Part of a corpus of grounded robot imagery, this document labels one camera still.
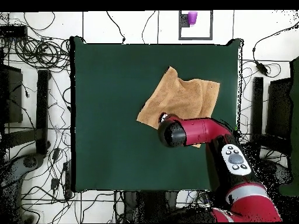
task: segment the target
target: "cable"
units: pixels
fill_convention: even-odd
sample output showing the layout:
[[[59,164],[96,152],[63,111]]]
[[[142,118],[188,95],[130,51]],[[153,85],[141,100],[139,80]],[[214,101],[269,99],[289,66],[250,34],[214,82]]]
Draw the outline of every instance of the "cable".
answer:
[[[143,31],[142,31],[142,34],[141,34],[141,37],[142,37],[142,40],[143,40],[143,44],[145,44],[144,39],[143,39],[143,32],[144,32],[144,30],[145,30],[145,27],[147,26],[148,21],[149,21],[150,18],[154,15],[155,12],[156,12],[156,11],[154,11],[153,14],[151,14],[151,16],[147,19],[146,24],[144,25],[144,28],[143,28]]]
[[[35,28],[31,27],[31,26],[28,24],[28,21],[27,21],[26,16],[25,16],[25,12],[24,12],[24,20],[25,20],[25,22],[27,23],[27,25],[28,25],[33,31],[43,31],[43,30],[47,29],[48,27],[50,27],[50,26],[53,24],[53,22],[55,21],[56,16],[55,16],[54,12],[52,12],[52,14],[53,14],[53,20],[52,20],[52,22],[51,22],[47,27],[45,27],[45,28],[43,28],[43,29],[35,29]]]
[[[125,37],[123,36],[123,34],[121,33],[120,28],[119,28],[119,25],[117,25],[116,22],[111,18],[111,16],[109,15],[108,11],[106,11],[106,13],[107,13],[108,17],[110,18],[110,20],[111,20],[111,21],[118,27],[118,29],[119,29],[119,33],[120,33],[120,35],[123,37],[123,42],[122,42],[122,44],[123,44],[124,41],[126,40],[126,38],[125,38]]]
[[[103,195],[105,195],[105,196],[111,196],[111,195],[113,195],[113,193],[111,193],[111,194],[105,194],[105,193],[98,194],[96,196],[95,200],[93,201],[93,203],[90,206],[88,206],[86,209],[83,210],[83,213],[82,213],[82,222],[81,223],[83,223],[83,221],[84,221],[84,212],[87,211],[88,209],[90,209],[95,204],[95,202],[96,202],[96,200],[97,200],[97,198],[99,196],[103,196]]]
[[[69,89],[71,89],[71,87],[68,87],[67,89],[64,90],[63,94],[62,94],[62,99],[64,102],[66,102],[67,104],[71,104],[70,102],[65,100],[64,94],[66,93],[66,91],[68,91]]]
[[[270,78],[274,78],[274,77],[275,77],[275,76],[269,76],[269,73],[268,73],[268,71],[267,71],[267,69],[266,69],[266,66],[263,65],[263,64],[260,63],[260,62],[257,62],[257,60],[255,59],[255,51],[256,51],[256,46],[257,46],[257,44],[260,43],[261,41],[265,40],[265,39],[268,39],[268,38],[272,37],[272,36],[279,35],[280,33],[284,32],[284,31],[289,31],[289,30],[291,30],[291,29],[293,29],[293,28],[298,28],[298,27],[297,27],[298,24],[299,24],[299,22],[295,23],[295,24],[294,24],[293,26],[291,26],[291,27],[288,27],[288,28],[286,28],[286,29],[277,31],[277,32],[275,32],[275,33],[273,33],[273,34],[271,34],[271,35],[265,37],[265,38],[262,38],[262,39],[260,39],[258,42],[255,43],[255,46],[254,46],[253,49],[252,49],[253,60],[254,60],[254,63],[256,64],[257,69],[258,69],[263,75],[265,75],[265,76],[267,76],[267,77],[270,77]]]
[[[35,212],[35,211],[30,211],[29,209],[25,209],[24,207],[21,207],[21,208],[22,208],[24,211],[27,211],[27,212],[34,213],[34,214],[38,215],[39,218],[38,218],[36,224],[39,223],[39,220],[40,220],[40,214],[39,214],[39,213],[37,213],[37,212]]]

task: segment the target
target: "black cable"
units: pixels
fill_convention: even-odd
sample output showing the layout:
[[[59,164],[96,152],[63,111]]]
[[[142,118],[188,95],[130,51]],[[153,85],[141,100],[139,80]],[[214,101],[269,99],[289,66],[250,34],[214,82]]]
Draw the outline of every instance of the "black cable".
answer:
[[[60,221],[60,219],[61,219],[61,218],[67,213],[67,211],[70,209],[72,203],[73,203],[73,202],[71,202],[70,205],[64,206],[64,207],[62,208],[62,210],[60,210],[59,213],[56,214],[56,216],[53,218],[52,222],[50,222],[50,223],[48,223],[48,224],[53,224],[55,221],[58,221],[58,222],[57,222],[57,224],[58,224],[59,221]],[[61,214],[61,216],[59,217],[59,220],[56,219],[56,217],[57,217],[61,212],[63,212],[66,208],[68,208],[68,209],[67,209],[64,213]]]
[[[35,211],[31,211],[31,210],[29,210],[29,209],[25,209],[24,207],[21,207],[21,208],[22,208],[24,211],[27,211],[27,212],[34,213],[34,214],[38,215],[39,218],[38,218],[36,224],[39,223],[39,220],[40,220],[40,214],[39,214],[39,213],[37,213],[37,212],[35,212]]]
[[[291,26],[291,27],[288,27],[288,28],[286,28],[286,29],[277,31],[277,32],[275,32],[275,33],[273,33],[273,34],[271,34],[271,35],[265,37],[265,38],[262,38],[262,39],[260,39],[258,42],[255,43],[255,46],[254,46],[253,49],[252,49],[253,60],[254,60],[254,63],[256,64],[257,69],[260,70],[260,72],[261,72],[263,75],[265,75],[265,76],[267,76],[267,77],[270,77],[270,78],[274,78],[274,77],[276,77],[276,76],[269,76],[269,73],[268,73],[268,71],[267,71],[267,69],[266,69],[266,65],[264,65],[264,64],[262,64],[262,63],[260,63],[260,62],[258,62],[258,61],[255,59],[255,51],[256,51],[256,46],[257,46],[257,44],[260,43],[261,41],[265,40],[265,39],[268,39],[268,38],[270,38],[270,37],[272,37],[272,36],[276,36],[276,35],[278,35],[278,34],[284,32],[284,31],[289,31],[289,30],[291,30],[291,29],[293,29],[293,28],[298,28],[298,27],[297,27],[298,24],[299,24],[299,22],[295,23],[295,24],[294,24],[293,26]]]
[[[244,62],[244,63],[242,64],[242,67],[244,67],[245,64],[250,63],[250,62],[254,62],[254,61],[246,61],[246,62]],[[273,77],[276,77],[276,76],[278,76],[278,75],[281,73],[281,66],[280,66],[279,64],[266,64],[265,66],[269,67],[269,66],[272,66],[272,65],[278,65],[278,67],[279,67],[279,73],[278,73],[277,75],[273,76]],[[253,72],[253,70],[252,70],[250,67],[246,67],[246,68],[242,68],[242,74],[243,74],[243,72],[244,72],[246,69],[250,70],[250,73],[249,73],[248,76],[242,76],[242,84],[244,83],[245,86],[244,86],[244,88],[241,90],[241,98],[242,98],[242,99],[245,99],[245,100],[248,101],[248,102],[252,102],[251,100],[249,100],[249,99],[247,99],[247,98],[245,97],[244,92],[245,92],[246,87],[248,86],[248,84],[250,83],[250,81],[251,81],[251,79],[252,79],[252,75],[254,75],[254,74],[256,74],[257,72],[259,72],[259,70]],[[244,116],[244,117],[246,118],[246,124],[242,123],[241,121],[239,121],[239,123],[240,123],[241,125],[243,125],[243,126],[246,126],[246,129],[247,129],[245,134],[241,134],[241,132],[239,133],[239,134],[241,135],[241,138],[239,139],[240,143],[241,143],[242,141],[247,141],[247,142],[249,142],[249,139],[248,139],[246,136],[247,136],[247,135],[250,135],[250,133],[249,133],[249,128],[248,128],[248,126],[249,126],[250,124],[248,124],[248,121],[249,121],[249,120],[248,120],[248,117],[247,117],[246,115],[242,114],[242,112],[243,112],[244,110],[250,108],[250,107],[252,107],[252,105],[250,105],[250,106],[248,106],[248,107],[245,107],[245,108],[243,108],[243,109],[240,111],[240,115],[241,115],[241,116]]]
[[[47,27],[45,27],[45,28],[43,28],[43,29],[35,29],[35,28],[31,27],[31,26],[28,24],[28,21],[27,21],[27,19],[26,19],[25,13],[26,13],[26,12],[24,12],[24,20],[25,20],[25,22],[27,23],[27,25],[28,25],[33,31],[43,31],[43,30],[47,29],[48,27],[50,27],[50,26],[53,24],[53,22],[55,21],[55,18],[56,18],[54,12],[52,12],[52,14],[53,14],[53,20],[52,20],[52,22],[51,22]]]
[[[143,44],[145,44],[144,39],[143,39],[143,32],[144,32],[144,30],[145,30],[145,27],[147,26],[148,21],[149,21],[150,18],[154,15],[154,13],[156,13],[156,11],[154,11],[153,14],[151,14],[151,16],[147,19],[146,24],[144,25],[144,28],[143,28],[143,31],[142,31],[142,34],[141,34],[141,37],[142,37],[142,40],[143,40]]]
[[[126,38],[125,38],[125,37],[123,36],[123,34],[121,33],[120,28],[119,28],[119,25],[117,25],[116,22],[111,18],[111,16],[109,15],[108,11],[106,11],[106,13],[107,13],[108,17],[110,18],[110,20],[111,20],[111,21],[118,27],[118,29],[119,29],[119,33],[120,33],[120,35],[123,37],[123,42],[122,42],[122,44],[123,44],[124,41],[126,40]]]
[[[68,91],[69,89],[71,89],[71,87],[68,87],[67,89],[64,90],[64,92],[63,92],[63,94],[62,94],[62,99],[63,99],[64,102],[66,102],[66,103],[68,103],[68,104],[71,104],[70,102],[66,101],[66,100],[65,100],[65,97],[64,97],[64,94],[65,94],[66,91]]]
[[[57,199],[56,197],[53,197],[50,193],[48,193],[47,191],[45,191],[44,189],[42,189],[41,187],[36,186],[36,185],[35,185],[34,187],[32,187],[32,188],[28,191],[28,193],[25,194],[25,196],[27,196],[27,195],[31,192],[31,190],[34,189],[34,188],[38,188],[39,190],[42,190],[42,191],[43,191],[44,193],[46,193],[49,197],[55,199],[57,202],[66,203],[66,200]]]
[[[83,221],[84,221],[84,212],[87,211],[88,209],[90,209],[95,204],[95,202],[96,202],[96,200],[97,200],[97,198],[99,196],[111,196],[111,195],[113,195],[113,193],[111,193],[111,194],[105,194],[105,193],[98,194],[96,196],[95,200],[93,201],[93,203],[90,206],[88,206],[86,209],[83,210],[83,213],[82,213],[82,222],[81,223],[83,223]]]

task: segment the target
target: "crumpled towel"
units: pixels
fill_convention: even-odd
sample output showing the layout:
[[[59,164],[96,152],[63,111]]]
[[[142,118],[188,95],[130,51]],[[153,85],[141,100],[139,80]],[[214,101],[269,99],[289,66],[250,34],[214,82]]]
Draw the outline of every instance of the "crumpled towel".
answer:
[[[169,67],[152,96],[140,111],[137,121],[158,129],[162,113],[182,119],[211,117],[220,84],[201,79],[183,81]]]

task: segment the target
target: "green tabletop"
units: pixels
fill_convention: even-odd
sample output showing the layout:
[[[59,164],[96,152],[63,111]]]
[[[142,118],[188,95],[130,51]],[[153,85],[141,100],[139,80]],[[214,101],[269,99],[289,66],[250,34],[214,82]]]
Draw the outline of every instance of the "green tabletop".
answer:
[[[228,45],[84,44],[75,40],[75,176],[82,190],[209,189],[204,145],[166,148],[136,121],[168,66],[220,83],[212,117],[235,126],[240,40]]]

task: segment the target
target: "purple cup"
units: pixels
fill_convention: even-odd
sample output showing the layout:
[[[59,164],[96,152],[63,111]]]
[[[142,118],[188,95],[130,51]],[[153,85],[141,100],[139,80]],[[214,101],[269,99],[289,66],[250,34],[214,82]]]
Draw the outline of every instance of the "purple cup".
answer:
[[[188,12],[188,22],[190,25],[194,25],[197,19],[197,11],[189,11]]]

